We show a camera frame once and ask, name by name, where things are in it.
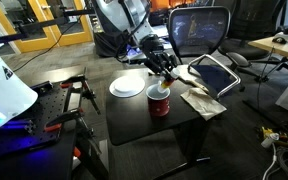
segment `red mug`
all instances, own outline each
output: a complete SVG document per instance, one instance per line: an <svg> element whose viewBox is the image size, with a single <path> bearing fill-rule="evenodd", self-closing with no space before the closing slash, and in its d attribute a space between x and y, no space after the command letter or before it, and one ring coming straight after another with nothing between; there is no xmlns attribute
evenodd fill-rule
<svg viewBox="0 0 288 180"><path fill-rule="evenodd" d="M170 89L167 88L163 93L160 93L157 89L158 86L159 84L154 84L146 89L148 110L152 116L164 116L170 110Z"/></svg>

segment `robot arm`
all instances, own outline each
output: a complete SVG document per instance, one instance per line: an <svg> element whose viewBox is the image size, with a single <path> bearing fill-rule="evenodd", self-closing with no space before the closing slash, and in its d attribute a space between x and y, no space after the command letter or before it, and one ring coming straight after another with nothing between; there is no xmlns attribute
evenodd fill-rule
<svg viewBox="0 0 288 180"><path fill-rule="evenodd" d="M117 50L116 58L121 48L133 38L135 44L146 56L144 65L155 73L169 75L177 66L175 56L164 52L163 44L148 22L150 3L147 0L92 0L95 13L107 34L128 32L127 40Z"/></svg>

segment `cloth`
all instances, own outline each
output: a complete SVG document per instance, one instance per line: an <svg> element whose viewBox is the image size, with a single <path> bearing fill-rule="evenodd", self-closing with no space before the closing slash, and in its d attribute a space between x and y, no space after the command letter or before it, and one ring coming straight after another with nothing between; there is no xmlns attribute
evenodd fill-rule
<svg viewBox="0 0 288 180"><path fill-rule="evenodd" d="M200 88L190 88L181 97L207 121L226 111L226 108Z"/></svg>

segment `mesh chair back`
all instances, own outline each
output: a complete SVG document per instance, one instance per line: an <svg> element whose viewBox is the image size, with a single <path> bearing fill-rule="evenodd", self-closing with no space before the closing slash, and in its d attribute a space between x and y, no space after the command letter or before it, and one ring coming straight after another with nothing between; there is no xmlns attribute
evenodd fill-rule
<svg viewBox="0 0 288 180"><path fill-rule="evenodd" d="M227 34L230 13L224 7L180 8L171 12L169 40L177 57L213 53Z"/></svg>
<svg viewBox="0 0 288 180"><path fill-rule="evenodd" d="M227 37L256 40L272 36L286 0L239 0Z"/></svg>

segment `black table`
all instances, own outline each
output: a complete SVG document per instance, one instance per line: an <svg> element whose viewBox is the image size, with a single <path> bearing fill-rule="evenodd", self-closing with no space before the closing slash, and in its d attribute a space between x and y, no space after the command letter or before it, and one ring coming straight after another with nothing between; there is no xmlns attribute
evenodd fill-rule
<svg viewBox="0 0 288 180"><path fill-rule="evenodd" d="M181 169L194 165L210 121L205 121L180 97L180 94L191 86L179 80L175 81L170 87L169 113L163 117L151 117L148 112L146 89L157 83L160 77L149 76L148 69L123 70L115 72L110 82L124 75L142 77L145 88L140 94L129 98L119 98L107 92L106 118L112 144L118 146L166 129L173 129L179 147L188 161ZM178 171L174 170L163 177Z"/></svg>
<svg viewBox="0 0 288 180"><path fill-rule="evenodd" d="M21 79L29 86L51 80L60 82L84 73L84 67L75 66L45 73L31 74ZM68 109L76 108L79 97L71 97ZM52 145L12 153L0 157L1 179L71 179L73 148L76 143L75 121L62 126L60 140Z"/></svg>

